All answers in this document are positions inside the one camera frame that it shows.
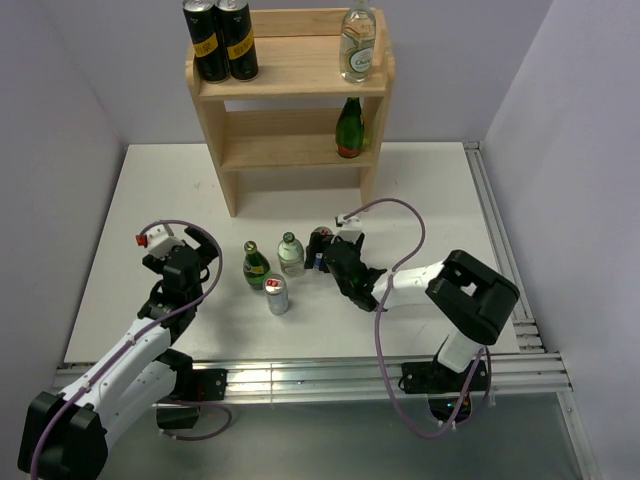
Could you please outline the green glass bottle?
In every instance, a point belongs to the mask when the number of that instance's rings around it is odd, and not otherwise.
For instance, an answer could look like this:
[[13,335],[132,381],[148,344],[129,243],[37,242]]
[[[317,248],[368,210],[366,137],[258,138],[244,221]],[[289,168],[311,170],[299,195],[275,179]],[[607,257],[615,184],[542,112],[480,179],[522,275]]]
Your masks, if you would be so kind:
[[364,141],[364,123],[360,100],[349,97],[341,111],[335,129],[338,154],[343,158],[357,157]]

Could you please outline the clear soda bottle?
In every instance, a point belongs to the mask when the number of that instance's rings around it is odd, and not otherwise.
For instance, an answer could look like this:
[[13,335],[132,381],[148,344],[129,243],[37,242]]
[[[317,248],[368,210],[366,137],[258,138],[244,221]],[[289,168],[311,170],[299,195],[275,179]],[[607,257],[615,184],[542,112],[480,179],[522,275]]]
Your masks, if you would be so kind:
[[340,32],[339,67],[350,83],[365,81],[373,64],[376,18],[367,0],[354,1],[344,15]]

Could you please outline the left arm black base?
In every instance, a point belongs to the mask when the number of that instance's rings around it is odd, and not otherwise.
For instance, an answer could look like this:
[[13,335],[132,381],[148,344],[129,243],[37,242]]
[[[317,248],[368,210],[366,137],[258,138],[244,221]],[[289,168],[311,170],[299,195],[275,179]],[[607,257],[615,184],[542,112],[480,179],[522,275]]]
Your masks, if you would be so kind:
[[[224,399],[227,369],[194,369],[188,363],[171,370],[177,374],[176,385],[165,400],[200,403]],[[200,413],[200,406],[161,407],[156,410],[156,424],[162,430],[190,430],[196,425]]]

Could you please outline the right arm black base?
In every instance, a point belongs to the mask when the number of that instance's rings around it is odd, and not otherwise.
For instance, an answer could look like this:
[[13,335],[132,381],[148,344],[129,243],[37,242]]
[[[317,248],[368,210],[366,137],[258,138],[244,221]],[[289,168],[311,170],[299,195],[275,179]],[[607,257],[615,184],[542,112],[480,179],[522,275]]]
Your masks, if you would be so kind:
[[408,395],[459,393],[471,367],[469,365],[462,373],[455,373],[437,362],[404,362],[401,364],[402,375],[398,387]]

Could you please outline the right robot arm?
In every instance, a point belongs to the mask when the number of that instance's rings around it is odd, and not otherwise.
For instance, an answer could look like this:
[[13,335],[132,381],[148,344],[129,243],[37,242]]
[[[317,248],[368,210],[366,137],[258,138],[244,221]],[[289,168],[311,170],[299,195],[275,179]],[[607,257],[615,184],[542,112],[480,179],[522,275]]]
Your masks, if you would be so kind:
[[366,266],[363,243],[363,235],[349,242],[327,230],[313,232],[305,267],[331,274],[340,293],[365,312],[435,305],[453,329],[436,354],[433,378],[443,389],[457,388],[480,349],[497,342],[519,289],[464,250],[426,267],[392,272]]

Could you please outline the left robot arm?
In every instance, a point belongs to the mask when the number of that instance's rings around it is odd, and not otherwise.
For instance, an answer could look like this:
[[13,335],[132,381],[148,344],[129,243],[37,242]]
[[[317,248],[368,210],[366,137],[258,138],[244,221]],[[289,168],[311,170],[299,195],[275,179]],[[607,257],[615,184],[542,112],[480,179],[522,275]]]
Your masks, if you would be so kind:
[[192,247],[173,233],[175,224],[156,221],[136,237],[144,266],[160,278],[125,335],[72,384],[29,405],[17,465],[32,478],[97,478],[113,445],[153,403],[194,395],[193,361],[173,345],[217,285],[221,274],[209,266],[222,253],[206,230],[181,222]]

